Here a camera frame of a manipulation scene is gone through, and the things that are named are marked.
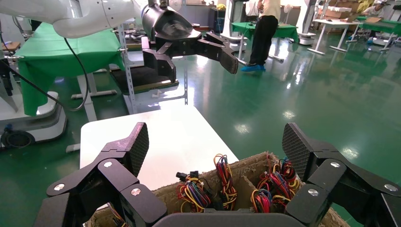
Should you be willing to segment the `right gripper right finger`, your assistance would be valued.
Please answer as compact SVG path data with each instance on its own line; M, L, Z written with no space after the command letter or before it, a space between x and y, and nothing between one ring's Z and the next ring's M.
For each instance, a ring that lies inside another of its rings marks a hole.
M333 145L306 136L287 123L282 148L303 186L285 213L306 227L316 227L332 204L343 207L366 227L401 224L401 188L349 162Z

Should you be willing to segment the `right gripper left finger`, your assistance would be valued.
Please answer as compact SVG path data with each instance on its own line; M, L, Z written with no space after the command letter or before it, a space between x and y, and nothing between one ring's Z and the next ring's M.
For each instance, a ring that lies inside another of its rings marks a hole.
M36 227L80 227L109 203L130 227L150 227L166 216L166 205L138 179L149 148L148 128L135 125L124 139L108 142L94 161L51 184Z

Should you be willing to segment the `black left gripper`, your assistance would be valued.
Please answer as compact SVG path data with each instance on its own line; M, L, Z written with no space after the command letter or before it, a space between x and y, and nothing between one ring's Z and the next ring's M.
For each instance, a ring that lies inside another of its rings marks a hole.
M146 6L142 24L147 34L141 38L144 66L157 75L176 81L176 56L200 55L218 61L229 73L236 74L239 61L229 43L219 35L207 32L204 36L192 24L170 7L158 4Z

